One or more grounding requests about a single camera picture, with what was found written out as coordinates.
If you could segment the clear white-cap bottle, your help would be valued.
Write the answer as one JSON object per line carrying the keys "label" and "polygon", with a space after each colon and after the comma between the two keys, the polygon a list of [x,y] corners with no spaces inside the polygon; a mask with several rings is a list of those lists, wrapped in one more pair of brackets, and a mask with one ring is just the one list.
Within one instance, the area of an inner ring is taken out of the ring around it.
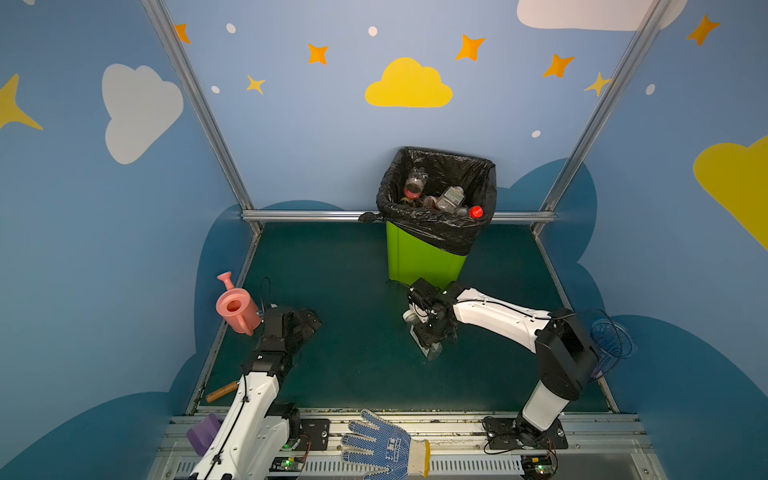
{"label": "clear white-cap bottle", "polygon": [[427,322],[411,308],[403,313],[403,320],[409,325],[411,337],[428,361],[436,359],[442,352],[442,341],[439,340]]}

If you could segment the yellow-cap red label bottle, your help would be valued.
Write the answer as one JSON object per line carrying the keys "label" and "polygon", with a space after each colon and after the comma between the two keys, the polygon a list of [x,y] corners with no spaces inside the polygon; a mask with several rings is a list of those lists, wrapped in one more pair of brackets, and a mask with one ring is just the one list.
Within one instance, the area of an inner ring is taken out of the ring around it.
{"label": "yellow-cap red label bottle", "polygon": [[412,168],[406,178],[403,189],[405,198],[411,201],[418,200],[424,193],[428,178],[428,173],[424,168]]}

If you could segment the red-cap orange tea bottle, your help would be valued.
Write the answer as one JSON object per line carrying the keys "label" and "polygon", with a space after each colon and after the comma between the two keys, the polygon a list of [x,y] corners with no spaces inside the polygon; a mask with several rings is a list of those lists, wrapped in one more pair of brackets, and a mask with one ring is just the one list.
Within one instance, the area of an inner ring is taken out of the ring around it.
{"label": "red-cap orange tea bottle", "polygon": [[479,220],[484,216],[484,210],[480,206],[459,206],[451,211],[451,215],[457,218]]}

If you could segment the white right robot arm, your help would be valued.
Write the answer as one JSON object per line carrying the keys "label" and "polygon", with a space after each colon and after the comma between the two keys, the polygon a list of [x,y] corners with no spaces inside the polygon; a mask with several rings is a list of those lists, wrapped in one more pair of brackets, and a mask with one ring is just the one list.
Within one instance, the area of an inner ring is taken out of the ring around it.
{"label": "white right robot arm", "polygon": [[483,328],[535,354],[538,383],[511,431],[490,437],[489,446],[496,450],[554,446],[559,415],[581,397],[599,359],[588,330],[571,310],[531,309],[457,282],[441,289],[423,278],[416,280],[409,287],[403,319],[429,360],[442,352],[443,341],[456,339],[460,324]]}

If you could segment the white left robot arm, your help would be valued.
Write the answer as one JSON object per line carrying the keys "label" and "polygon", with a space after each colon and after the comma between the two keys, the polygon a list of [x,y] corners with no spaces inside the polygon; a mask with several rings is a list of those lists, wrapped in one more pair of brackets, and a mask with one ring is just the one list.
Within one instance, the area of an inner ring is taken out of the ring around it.
{"label": "white left robot arm", "polygon": [[277,401],[294,356],[321,328],[310,309],[275,307],[262,322],[254,350],[241,365],[233,403],[191,479],[264,479],[274,459],[300,438],[300,414]]}

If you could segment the green plastic trash bin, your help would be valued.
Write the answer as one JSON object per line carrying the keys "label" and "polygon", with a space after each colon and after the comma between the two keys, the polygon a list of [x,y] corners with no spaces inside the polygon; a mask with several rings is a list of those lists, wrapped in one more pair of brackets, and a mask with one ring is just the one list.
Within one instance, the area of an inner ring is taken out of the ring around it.
{"label": "green plastic trash bin", "polygon": [[389,279],[412,285],[419,278],[444,288],[457,281],[466,257],[451,254],[386,223]]}

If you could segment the black bin liner bag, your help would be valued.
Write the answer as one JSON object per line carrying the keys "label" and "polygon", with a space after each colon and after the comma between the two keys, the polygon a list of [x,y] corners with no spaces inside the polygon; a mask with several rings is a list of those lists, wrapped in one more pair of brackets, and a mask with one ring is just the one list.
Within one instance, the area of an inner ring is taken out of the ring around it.
{"label": "black bin liner bag", "polygon": [[[428,173],[424,193],[415,201],[403,189],[410,170]],[[436,201],[451,186],[461,186],[463,206],[480,206],[493,216],[497,201],[496,166],[487,159],[447,151],[403,147],[395,154],[376,194],[381,222],[390,222],[410,235],[451,254],[466,256],[490,221],[457,218],[436,208]]]}

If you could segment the pink watering can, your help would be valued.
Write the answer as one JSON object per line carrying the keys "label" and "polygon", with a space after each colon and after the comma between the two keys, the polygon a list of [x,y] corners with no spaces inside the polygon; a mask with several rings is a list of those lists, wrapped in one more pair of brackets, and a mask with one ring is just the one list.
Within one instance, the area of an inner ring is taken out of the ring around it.
{"label": "pink watering can", "polygon": [[224,283],[226,289],[216,301],[217,313],[236,333],[252,336],[261,325],[262,318],[251,295],[245,289],[234,286],[231,272],[224,272],[217,279]]}

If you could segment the blue plastic toy fork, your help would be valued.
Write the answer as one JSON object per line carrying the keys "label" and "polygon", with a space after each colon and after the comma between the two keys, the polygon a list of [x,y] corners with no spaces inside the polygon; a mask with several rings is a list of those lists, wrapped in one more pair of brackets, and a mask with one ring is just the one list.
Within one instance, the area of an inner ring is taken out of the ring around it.
{"label": "blue plastic toy fork", "polygon": [[225,396],[227,396],[227,395],[229,395],[229,394],[231,394],[233,392],[236,392],[238,390],[238,387],[239,387],[239,382],[238,381],[230,382],[229,384],[227,384],[227,385],[225,385],[225,386],[223,386],[223,387],[221,387],[221,388],[211,392],[210,394],[206,395],[205,396],[205,400],[206,400],[206,402],[208,404],[212,404],[212,403],[218,401],[219,399],[222,399],[223,397],[225,397]]}

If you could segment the purple toy shovel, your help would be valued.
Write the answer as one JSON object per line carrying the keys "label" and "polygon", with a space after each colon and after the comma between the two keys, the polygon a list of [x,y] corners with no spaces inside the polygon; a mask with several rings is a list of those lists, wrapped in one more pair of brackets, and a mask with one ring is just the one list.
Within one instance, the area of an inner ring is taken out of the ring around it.
{"label": "purple toy shovel", "polygon": [[211,413],[187,431],[187,440],[198,456],[203,457],[206,455],[220,428],[221,421],[215,414]]}

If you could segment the blue dotted work glove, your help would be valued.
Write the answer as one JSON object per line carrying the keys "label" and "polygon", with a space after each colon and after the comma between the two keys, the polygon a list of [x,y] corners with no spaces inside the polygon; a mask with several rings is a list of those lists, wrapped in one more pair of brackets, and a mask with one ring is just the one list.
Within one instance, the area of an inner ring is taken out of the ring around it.
{"label": "blue dotted work glove", "polygon": [[404,480],[427,478],[431,448],[426,440],[415,440],[403,428],[364,409],[361,419],[348,425],[341,438],[344,462],[371,468],[365,479]]}

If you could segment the aluminium back frame rail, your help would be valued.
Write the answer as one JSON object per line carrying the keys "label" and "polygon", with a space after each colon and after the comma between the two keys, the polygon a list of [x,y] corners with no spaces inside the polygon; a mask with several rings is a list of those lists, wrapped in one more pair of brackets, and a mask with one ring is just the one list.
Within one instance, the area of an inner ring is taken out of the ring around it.
{"label": "aluminium back frame rail", "polygon": [[[383,220],[378,212],[348,210],[243,210],[241,218],[246,222],[362,222],[373,223]],[[556,220],[554,212],[496,212],[493,216],[484,215],[497,224],[547,224]]]}

